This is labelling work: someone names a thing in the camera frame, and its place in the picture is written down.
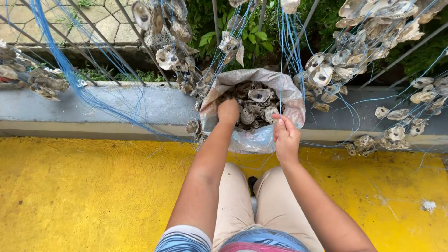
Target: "left hand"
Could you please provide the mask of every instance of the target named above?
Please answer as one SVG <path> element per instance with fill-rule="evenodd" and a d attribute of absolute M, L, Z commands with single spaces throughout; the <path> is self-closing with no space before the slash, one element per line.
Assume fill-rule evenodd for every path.
<path fill-rule="evenodd" d="M 240 108 L 235 99 L 226 100 L 218 106 L 219 122 L 235 126 L 240 117 Z"/>

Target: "hand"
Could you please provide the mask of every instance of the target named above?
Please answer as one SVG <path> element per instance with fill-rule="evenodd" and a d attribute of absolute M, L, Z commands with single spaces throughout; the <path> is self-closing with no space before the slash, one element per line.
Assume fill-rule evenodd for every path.
<path fill-rule="evenodd" d="M 299 163 L 300 131 L 291 120 L 279 114 L 272 114 L 272 118 L 278 119 L 272 133 L 272 140 L 276 143 L 277 159 L 282 167 Z"/>
<path fill-rule="evenodd" d="M 218 118 L 220 123 L 235 126 L 240 117 L 240 108 L 237 100 L 226 100 L 218 106 Z"/>

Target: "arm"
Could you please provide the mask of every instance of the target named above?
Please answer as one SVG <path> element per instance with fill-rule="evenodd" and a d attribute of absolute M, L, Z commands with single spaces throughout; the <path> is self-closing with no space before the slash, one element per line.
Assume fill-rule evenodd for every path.
<path fill-rule="evenodd" d="M 199 228 L 213 240 L 218 189 L 233 127 L 239 118 L 237 101 L 223 102 L 218 108 L 218 118 L 218 124 L 193 159 L 166 229 L 190 225 Z"/>
<path fill-rule="evenodd" d="M 286 117 L 279 119 L 273 134 L 280 161 L 293 194 L 325 251 L 376 251 L 356 222 L 320 188 L 300 164 L 297 153 L 300 131 Z"/>

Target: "sack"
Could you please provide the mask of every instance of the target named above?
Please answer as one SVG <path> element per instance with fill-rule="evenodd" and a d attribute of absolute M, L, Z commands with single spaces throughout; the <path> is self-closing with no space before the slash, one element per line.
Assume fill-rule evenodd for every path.
<path fill-rule="evenodd" d="M 218 123 L 218 98 L 231 87 L 243 81 L 259 81 L 274 89 L 281 102 L 285 104 L 282 114 L 291 119 L 298 129 L 305 123 L 305 104 L 302 93 L 294 85 L 291 77 L 281 72 L 272 72 L 264 68 L 241 69 L 218 74 L 199 110 L 202 130 L 209 135 Z M 269 154 L 275 151 L 272 141 L 274 125 L 255 129 L 254 132 L 233 131 L 231 152 L 243 154 Z"/>

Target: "yellow painted concrete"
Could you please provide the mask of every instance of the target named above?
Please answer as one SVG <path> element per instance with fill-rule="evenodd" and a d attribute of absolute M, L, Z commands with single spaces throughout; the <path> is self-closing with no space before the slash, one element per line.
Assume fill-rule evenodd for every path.
<path fill-rule="evenodd" d="M 0 138 L 0 251 L 153 251 L 193 155 L 179 143 Z M 301 148 L 299 157 L 379 251 L 448 251 L 438 156 Z M 275 154 L 228 160 L 247 176 L 278 165 Z M 437 208 L 421 210 L 423 199 Z"/>

